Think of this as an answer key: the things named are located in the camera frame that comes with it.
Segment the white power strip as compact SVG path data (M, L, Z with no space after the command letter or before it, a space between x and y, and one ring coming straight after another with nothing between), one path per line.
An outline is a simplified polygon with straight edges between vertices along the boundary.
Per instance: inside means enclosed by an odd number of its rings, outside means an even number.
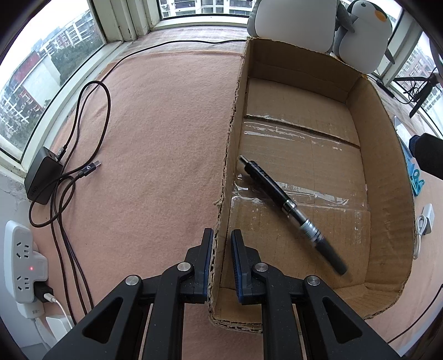
M33 320L43 315L43 303L36 298L34 285L47 279L48 261L38 252L31 230L8 221L4 228L4 281L24 318Z

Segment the black silver pen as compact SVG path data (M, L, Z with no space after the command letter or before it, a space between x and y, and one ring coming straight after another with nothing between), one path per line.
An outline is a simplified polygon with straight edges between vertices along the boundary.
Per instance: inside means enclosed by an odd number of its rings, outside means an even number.
M270 197L288 220L310 241L336 274L344 276L348 272L348 266L321 231L299 210L293 199L256 162L248 160L243 155L239 156L239 161L254 183Z

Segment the black power adapter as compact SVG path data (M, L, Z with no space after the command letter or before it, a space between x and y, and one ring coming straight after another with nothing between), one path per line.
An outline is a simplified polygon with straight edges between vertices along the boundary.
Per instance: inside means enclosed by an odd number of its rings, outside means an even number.
M24 185L28 199L41 205L47 204L55 189L55 180L61 176L62 167L56 155L42 146L25 177Z

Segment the grey white penguin plush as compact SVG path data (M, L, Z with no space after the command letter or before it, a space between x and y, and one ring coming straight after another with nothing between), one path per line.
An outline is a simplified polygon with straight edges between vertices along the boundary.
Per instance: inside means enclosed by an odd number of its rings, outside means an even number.
M328 53L336 25L346 22L341 1L256 1L247 23L252 37L289 43L319 53Z

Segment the penguin plush orange beak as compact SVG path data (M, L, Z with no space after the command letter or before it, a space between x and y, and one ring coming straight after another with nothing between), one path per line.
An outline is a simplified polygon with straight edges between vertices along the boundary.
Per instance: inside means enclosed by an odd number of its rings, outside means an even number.
M383 58L395 63L388 49L393 27L387 14L371 1L352 1L336 21L332 51L341 61L361 73L377 69Z

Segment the white usb plug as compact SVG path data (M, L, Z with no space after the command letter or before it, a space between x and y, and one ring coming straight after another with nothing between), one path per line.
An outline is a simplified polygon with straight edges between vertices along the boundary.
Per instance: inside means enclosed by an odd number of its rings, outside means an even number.
M42 303L50 302L52 304L56 304L59 307L59 309L61 310L63 316L66 318L69 328L70 329L74 328L74 323L72 322L71 318L69 317L69 315L65 311L61 302L54 296L52 287L50 287L46 282L36 281L33 284L33 290L34 290L35 297L40 302L42 302Z

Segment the brown cardboard box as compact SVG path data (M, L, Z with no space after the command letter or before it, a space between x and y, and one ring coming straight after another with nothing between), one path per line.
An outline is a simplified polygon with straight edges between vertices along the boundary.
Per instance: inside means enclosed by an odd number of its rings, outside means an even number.
M345 261L335 273L245 173L255 161ZM210 319L261 329L261 309L236 296L231 232L291 277L314 274L362 318L392 307L411 273L414 199L400 141L380 96L355 69L324 53L253 38L233 103L224 194L210 280Z

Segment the black tripod stand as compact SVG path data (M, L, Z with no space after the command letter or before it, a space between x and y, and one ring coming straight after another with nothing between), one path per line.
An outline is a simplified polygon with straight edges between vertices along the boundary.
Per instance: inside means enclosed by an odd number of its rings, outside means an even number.
M431 95L432 90L438 84L442 84L442 75L439 73L439 67L435 66L428 76L397 76L393 81L395 83L412 82L410 89L405 91L409 96L409 102L414 103L408 114L409 118L412 118Z

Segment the blue plastic clip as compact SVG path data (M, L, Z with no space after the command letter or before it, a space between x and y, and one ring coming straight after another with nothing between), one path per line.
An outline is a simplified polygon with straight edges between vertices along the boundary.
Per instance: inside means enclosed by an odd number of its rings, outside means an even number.
M405 125L403 125L403 123L400 121L400 118L396 115L393 116L393 124L402 146L412 193L415 197L417 197L420 194L425 181L424 179L421 179L421 172L418 166L413 162L413 155L408 148L408 140L410 140L411 135L406 129Z

